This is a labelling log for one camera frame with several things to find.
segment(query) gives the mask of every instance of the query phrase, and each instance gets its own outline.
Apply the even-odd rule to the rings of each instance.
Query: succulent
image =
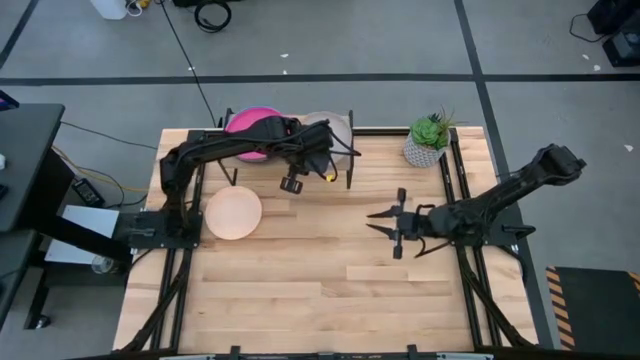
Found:
[[[418,119],[411,125],[411,137],[417,145],[440,150],[448,145],[449,128],[453,126],[451,116],[447,117],[444,109],[440,113]]]

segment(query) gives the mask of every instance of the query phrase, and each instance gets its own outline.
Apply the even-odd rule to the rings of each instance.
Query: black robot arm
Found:
[[[314,171],[329,181],[335,180],[323,175],[329,164],[336,170],[331,160],[333,139],[341,142],[329,127],[329,120],[303,125],[295,118],[271,116],[240,132],[222,132],[220,136],[184,142],[171,149],[160,160],[160,181],[167,196],[162,208],[167,235],[179,237],[191,229],[184,198],[194,171],[201,164],[248,152],[281,157],[289,165],[289,173],[280,188],[298,194],[302,183],[295,180],[297,175]],[[360,155],[353,150],[352,154]]]
[[[576,180],[585,166],[585,162],[577,159],[567,147],[552,144],[540,149],[529,164],[512,173],[506,181],[475,198],[437,207],[419,205],[416,212],[405,212],[406,191],[399,189],[399,205],[369,215],[370,218],[395,217],[396,228],[369,226],[394,240],[396,259],[402,257],[402,240],[418,240],[421,237],[445,238],[450,243],[480,246],[489,235],[496,216],[507,206],[542,185],[561,186]],[[422,215],[420,210],[423,208],[431,210],[427,215]]]
[[[585,162],[565,146],[549,145],[504,182],[479,196],[438,206],[423,219],[424,236],[479,245],[496,216],[543,185],[562,186],[581,175]]]

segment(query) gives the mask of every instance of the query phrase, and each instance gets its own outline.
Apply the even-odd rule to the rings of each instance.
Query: wooden tabletop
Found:
[[[187,133],[164,130],[157,158],[186,140]],[[481,127],[459,127],[458,133],[476,196],[496,184],[487,141]],[[446,202],[440,167],[409,165],[402,154],[404,140],[356,137],[362,157],[355,160],[351,190],[344,173],[335,183],[310,175],[301,178],[302,194],[292,195],[279,189],[284,164],[244,166],[238,185],[258,194],[263,219],[248,238],[236,241],[217,240],[203,228],[193,255],[180,353],[228,353],[232,345],[240,345],[242,353],[399,352],[408,344],[420,351],[472,350],[455,250],[414,259],[420,244],[405,242],[404,259],[394,260],[392,243],[365,225],[367,214],[396,203],[398,187],[407,189],[407,209]],[[150,210],[165,201],[158,170],[156,163]],[[202,209],[228,186],[215,163],[207,165],[205,178]],[[370,222],[393,224],[392,219]],[[428,246],[440,243],[427,239]],[[129,342],[155,307],[165,254],[154,250],[133,269],[114,348]],[[522,335],[536,342],[517,261],[491,247],[484,254],[496,302]],[[488,344],[486,317],[477,303]],[[167,324],[172,317],[170,309]],[[164,345],[169,332],[165,327]]]

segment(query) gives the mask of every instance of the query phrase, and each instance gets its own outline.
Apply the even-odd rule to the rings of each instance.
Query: potted plant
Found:
[[[438,163],[447,149],[451,137],[449,129],[454,125],[444,109],[439,113],[418,119],[404,143],[404,157],[413,166],[429,167]]]

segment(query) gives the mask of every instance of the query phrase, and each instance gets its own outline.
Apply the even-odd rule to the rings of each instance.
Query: magenta bowl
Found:
[[[230,133],[246,130],[257,121],[260,121],[269,116],[282,116],[282,114],[270,107],[250,107],[233,115],[233,117],[229,120],[229,124],[227,124],[227,128],[225,130]],[[251,152],[238,155],[237,158],[247,162],[260,162],[267,160],[267,155],[257,152]]]

